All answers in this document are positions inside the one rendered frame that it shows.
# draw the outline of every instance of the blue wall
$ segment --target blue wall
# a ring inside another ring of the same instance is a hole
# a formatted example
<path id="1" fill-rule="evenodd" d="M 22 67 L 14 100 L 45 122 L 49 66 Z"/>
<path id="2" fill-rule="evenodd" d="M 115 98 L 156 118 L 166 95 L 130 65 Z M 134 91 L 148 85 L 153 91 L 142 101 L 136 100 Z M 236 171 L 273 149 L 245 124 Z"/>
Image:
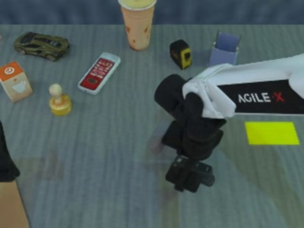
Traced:
<path id="1" fill-rule="evenodd" d="M 0 0 L 1 24 L 121 24 L 117 0 Z M 158 0 L 155 24 L 304 24 L 304 0 Z"/>

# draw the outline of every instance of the red letter x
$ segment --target red letter x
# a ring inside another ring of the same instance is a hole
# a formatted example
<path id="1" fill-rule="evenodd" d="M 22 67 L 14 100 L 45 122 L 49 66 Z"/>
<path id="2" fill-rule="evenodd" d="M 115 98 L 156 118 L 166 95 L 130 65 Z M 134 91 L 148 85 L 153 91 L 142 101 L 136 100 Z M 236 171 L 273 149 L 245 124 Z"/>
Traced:
<path id="1" fill-rule="evenodd" d="M 276 97 L 276 101 L 277 101 L 277 102 L 279 102 L 279 101 L 284 102 L 284 101 L 285 101 L 285 100 L 283 99 L 283 97 L 282 97 L 282 92 L 279 92 L 279 93 L 274 92 L 274 96 Z"/>

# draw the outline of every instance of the orange label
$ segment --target orange label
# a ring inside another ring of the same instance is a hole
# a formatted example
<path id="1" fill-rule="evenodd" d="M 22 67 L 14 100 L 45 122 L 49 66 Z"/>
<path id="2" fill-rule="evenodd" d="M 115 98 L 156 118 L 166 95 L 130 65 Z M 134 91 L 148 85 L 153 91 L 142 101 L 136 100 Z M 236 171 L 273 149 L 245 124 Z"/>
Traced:
<path id="1" fill-rule="evenodd" d="M 8 63 L 0 68 L 0 81 L 5 82 L 22 72 L 22 68 L 16 61 Z"/>

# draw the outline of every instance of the orange and white box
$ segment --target orange and white box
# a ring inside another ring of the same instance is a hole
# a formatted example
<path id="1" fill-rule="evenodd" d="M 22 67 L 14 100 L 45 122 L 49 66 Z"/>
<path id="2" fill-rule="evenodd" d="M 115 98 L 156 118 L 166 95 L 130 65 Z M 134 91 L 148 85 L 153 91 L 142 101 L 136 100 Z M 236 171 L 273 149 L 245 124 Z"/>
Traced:
<path id="1" fill-rule="evenodd" d="M 16 61 L 0 67 L 0 81 L 12 102 L 17 102 L 33 92 L 26 74 Z"/>

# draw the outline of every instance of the purple box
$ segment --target purple box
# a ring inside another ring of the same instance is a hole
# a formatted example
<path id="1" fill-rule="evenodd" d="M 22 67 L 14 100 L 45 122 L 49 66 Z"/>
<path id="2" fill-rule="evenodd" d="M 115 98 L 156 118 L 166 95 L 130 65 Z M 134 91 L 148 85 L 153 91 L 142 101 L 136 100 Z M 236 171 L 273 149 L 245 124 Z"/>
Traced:
<path id="1" fill-rule="evenodd" d="M 214 66 L 223 63 L 235 65 L 238 59 L 238 46 L 240 37 L 228 33 L 218 32 L 213 43 L 209 65 Z"/>

